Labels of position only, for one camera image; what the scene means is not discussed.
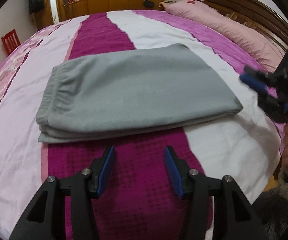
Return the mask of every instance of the bed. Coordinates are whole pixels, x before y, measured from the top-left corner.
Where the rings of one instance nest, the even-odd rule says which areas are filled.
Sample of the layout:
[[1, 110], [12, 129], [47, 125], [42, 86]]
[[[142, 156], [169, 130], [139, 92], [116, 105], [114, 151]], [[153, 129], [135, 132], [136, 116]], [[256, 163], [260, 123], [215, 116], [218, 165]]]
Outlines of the bed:
[[[250, 1], [253, 0], [239, 3], [239, 16], [244, 8], [250, 7]], [[227, 5], [227, 0], [206, 0], [206, 3], [220, 6], [223, 11], [234, 9]], [[288, 35], [288, 25], [280, 17], [260, 3], [257, 6], [274, 20], [267, 23], [278, 22], [284, 29], [276, 25], [275, 30]], [[274, 34], [271, 25], [259, 24]], [[278, 44], [288, 49], [288, 39], [278, 34], [274, 34]], [[101, 239], [178, 239], [187, 203], [173, 194], [160, 165], [162, 149], [168, 144], [190, 166], [209, 177], [230, 174], [248, 200], [251, 203], [256, 200], [279, 163], [283, 136], [282, 125], [273, 123], [258, 108], [256, 94], [238, 79], [245, 64], [263, 70], [261, 65], [220, 33], [194, 21], [160, 11], [113, 11], [49, 26], [34, 34], [0, 66], [2, 239], [9, 238], [48, 175], [62, 178], [74, 174], [89, 166], [92, 158], [108, 144], [105, 140], [59, 145], [37, 142], [40, 132], [35, 114], [52, 68], [84, 55], [159, 48], [174, 43], [188, 46], [212, 67], [244, 110], [232, 118], [113, 139], [118, 154], [132, 153], [138, 161], [132, 163], [127, 156], [117, 161], [108, 192], [93, 204]], [[156, 159], [148, 158], [147, 152], [154, 153]], [[152, 174], [154, 169], [159, 169], [160, 176], [145, 176], [145, 172]], [[125, 190], [132, 193], [123, 194]], [[69, 211], [66, 211], [66, 234], [72, 239]]]

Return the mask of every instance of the magenta stripe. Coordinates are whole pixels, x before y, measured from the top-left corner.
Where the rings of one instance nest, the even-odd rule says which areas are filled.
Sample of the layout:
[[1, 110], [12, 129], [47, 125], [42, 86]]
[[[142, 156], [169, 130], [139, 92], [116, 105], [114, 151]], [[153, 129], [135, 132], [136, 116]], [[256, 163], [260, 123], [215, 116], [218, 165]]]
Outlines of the magenta stripe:
[[[127, 34], [102, 13], [83, 22], [70, 59], [131, 49], [135, 47]], [[49, 145], [49, 174], [58, 178], [73, 175], [100, 157], [107, 145], [116, 147], [117, 158], [106, 192], [100, 200], [92, 201], [100, 238], [178, 239], [188, 203], [179, 200], [171, 188], [164, 165], [165, 147], [172, 145], [180, 158], [203, 172], [189, 149], [183, 129]], [[211, 203], [209, 210], [211, 221]], [[65, 220], [67, 239], [73, 239], [69, 208]]]
[[82, 23], [83, 23], [83, 22], [80, 23], [80, 26], [78, 27], [78, 29], [77, 29], [77, 31], [76, 31], [76, 33], [75, 33], [75, 35], [74, 35], [74, 38], [73, 38], [73, 39], [71, 40], [71, 42], [69, 43], [69, 48], [68, 48], [68, 51], [67, 51], [67, 53], [66, 53], [66, 56], [65, 56], [64, 61], [67, 61], [67, 60], [69, 59], [69, 56], [71, 55], [74, 42], [75, 42], [75, 40], [76, 40], [76, 38], [77, 38], [78, 31], [79, 31], [80, 28], [82, 27]]
[[[214, 53], [219, 55], [224, 61], [233, 67], [238, 74], [243, 73], [246, 64], [253, 68], [266, 72], [263, 67], [245, 50], [233, 43], [225, 36], [215, 32], [214, 30], [191, 20], [174, 16], [168, 13], [152, 10], [133, 10], [136, 14], [143, 15], [147, 18], [154, 19], [163, 23], [167, 23], [175, 28], [189, 32], [199, 42], [213, 49]], [[276, 95], [274, 89], [269, 89], [272, 95]], [[285, 136], [283, 132], [284, 124], [273, 122], [277, 132], [283, 141]], [[282, 153], [284, 148], [283, 142], [280, 147]]]

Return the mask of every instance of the wooden headboard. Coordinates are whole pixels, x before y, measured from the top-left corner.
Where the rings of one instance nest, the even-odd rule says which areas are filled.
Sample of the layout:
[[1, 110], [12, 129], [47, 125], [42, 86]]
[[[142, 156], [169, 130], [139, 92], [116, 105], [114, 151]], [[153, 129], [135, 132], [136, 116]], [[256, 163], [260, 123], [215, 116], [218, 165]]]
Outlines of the wooden headboard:
[[280, 49], [288, 49], [288, 23], [258, 0], [205, 0], [222, 15], [256, 30]]

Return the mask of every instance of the blue gripper pad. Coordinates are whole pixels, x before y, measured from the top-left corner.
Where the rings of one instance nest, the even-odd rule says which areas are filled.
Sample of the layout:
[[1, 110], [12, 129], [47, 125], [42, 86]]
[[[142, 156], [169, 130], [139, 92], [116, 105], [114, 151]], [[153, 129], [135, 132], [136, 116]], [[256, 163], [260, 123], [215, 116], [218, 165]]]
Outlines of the blue gripper pad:
[[187, 162], [177, 157], [172, 146], [166, 147], [164, 160], [175, 193], [181, 199], [188, 198], [193, 192], [193, 183], [188, 178], [190, 168]]
[[256, 91], [257, 93], [264, 93], [267, 94], [266, 85], [254, 78], [253, 76], [243, 73], [239, 76], [239, 79], [242, 83], [248, 85], [252, 90]]
[[107, 147], [102, 157], [95, 159], [90, 166], [93, 171], [90, 190], [96, 193], [96, 198], [99, 198], [105, 192], [115, 157], [114, 146]]

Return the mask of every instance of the gray folded cloth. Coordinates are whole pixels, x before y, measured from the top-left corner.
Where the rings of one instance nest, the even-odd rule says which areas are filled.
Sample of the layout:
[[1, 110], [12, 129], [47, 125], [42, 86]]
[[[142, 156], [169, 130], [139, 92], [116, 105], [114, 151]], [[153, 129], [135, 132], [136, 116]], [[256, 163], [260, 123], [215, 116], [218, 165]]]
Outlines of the gray folded cloth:
[[233, 116], [242, 105], [183, 44], [84, 56], [55, 67], [36, 122], [39, 142], [97, 140]]

